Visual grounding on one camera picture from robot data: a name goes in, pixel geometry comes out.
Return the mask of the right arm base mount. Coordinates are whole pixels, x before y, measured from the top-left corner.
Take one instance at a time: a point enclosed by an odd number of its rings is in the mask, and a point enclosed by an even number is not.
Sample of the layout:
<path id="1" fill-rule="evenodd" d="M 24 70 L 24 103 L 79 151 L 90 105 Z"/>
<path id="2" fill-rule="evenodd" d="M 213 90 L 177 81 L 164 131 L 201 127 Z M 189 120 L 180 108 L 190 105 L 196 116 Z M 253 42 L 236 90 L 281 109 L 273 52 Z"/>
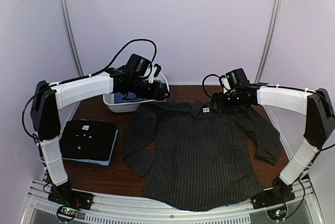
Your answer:
<path id="1" fill-rule="evenodd" d="M 271 221 L 284 221 L 288 216 L 288 201 L 295 199 L 291 185 L 273 182 L 272 188 L 265 189 L 251 197 L 253 209 L 265 208 Z"/>

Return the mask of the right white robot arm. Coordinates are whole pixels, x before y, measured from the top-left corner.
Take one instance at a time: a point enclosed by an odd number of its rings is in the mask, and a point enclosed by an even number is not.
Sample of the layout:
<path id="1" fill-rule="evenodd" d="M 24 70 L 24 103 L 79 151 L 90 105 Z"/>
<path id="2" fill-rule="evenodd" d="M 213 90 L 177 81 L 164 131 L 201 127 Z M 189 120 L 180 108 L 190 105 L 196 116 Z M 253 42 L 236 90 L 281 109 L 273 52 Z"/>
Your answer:
<path id="1" fill-rule="evenodd" d="M 325 88 L 252 83 L 243 69 L 215 77 L 222 90 L 210 96 L 214 107 L 263 106 L 280 131 L 289 162 L 268 194 L 272 203 L 279 204 L 288 196 L 288 188 L 308 173 L 317 156 L 334 146 L 326 143 L 334 132 L 334 107 L 329 92 Z"/>

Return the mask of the dark pinstriped long sleeve shirt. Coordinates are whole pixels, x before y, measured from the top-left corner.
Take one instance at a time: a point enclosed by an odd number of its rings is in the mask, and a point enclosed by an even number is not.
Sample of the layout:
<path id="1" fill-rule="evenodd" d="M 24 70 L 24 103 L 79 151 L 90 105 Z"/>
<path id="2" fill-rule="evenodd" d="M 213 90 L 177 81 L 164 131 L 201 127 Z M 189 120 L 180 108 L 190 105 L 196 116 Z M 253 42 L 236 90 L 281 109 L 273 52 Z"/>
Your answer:
<path id="1" fill-rule="evenodd" d="M 181 210 L 207 211 L 260 193 L 248 149 L 272 165 L 280 134 L 251 107 L 144 103 L 124 130 L 122 161 L 147 178 L 142 196 Z"/>

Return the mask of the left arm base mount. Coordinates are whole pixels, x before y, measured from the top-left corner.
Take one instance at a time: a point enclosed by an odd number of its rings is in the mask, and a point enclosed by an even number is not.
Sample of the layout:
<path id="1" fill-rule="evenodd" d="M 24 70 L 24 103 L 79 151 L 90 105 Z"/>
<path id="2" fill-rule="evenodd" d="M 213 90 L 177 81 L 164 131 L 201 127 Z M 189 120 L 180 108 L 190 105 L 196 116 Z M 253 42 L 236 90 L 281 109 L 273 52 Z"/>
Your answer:
<path id="1" fill-rule="evenodd" d="M 56 217 L 61 222 L 73 221 L 82 210 L 90 210 L 93 194 L 72 189 L 52 187 L 48 200 L 60 206 L 56 209 Z"/>

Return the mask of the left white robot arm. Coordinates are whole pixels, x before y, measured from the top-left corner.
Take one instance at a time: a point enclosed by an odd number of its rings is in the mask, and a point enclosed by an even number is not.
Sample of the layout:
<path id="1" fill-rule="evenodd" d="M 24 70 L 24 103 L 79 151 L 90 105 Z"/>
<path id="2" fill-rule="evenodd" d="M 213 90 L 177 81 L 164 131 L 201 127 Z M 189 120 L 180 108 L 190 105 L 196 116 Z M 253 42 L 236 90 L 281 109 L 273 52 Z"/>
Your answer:
<path id="1" fill-rule="evenodd" d="M 161 66 L 138 54 L 132 54 L 118 68 L 109 64 L 86 76 L 51 83 L 43 80 L 36 85 L 30 109 L 32 138 L 51 183 L 57 186 L 54 195 L 64 205 L 75 201 L 75 193 L 64 185 L 69 178 L 60 150 L 62 111 L 84 100 L 115 93 L 133 93 L 149 102 L 160 102 L 170 96 L 170 87 Z"/>

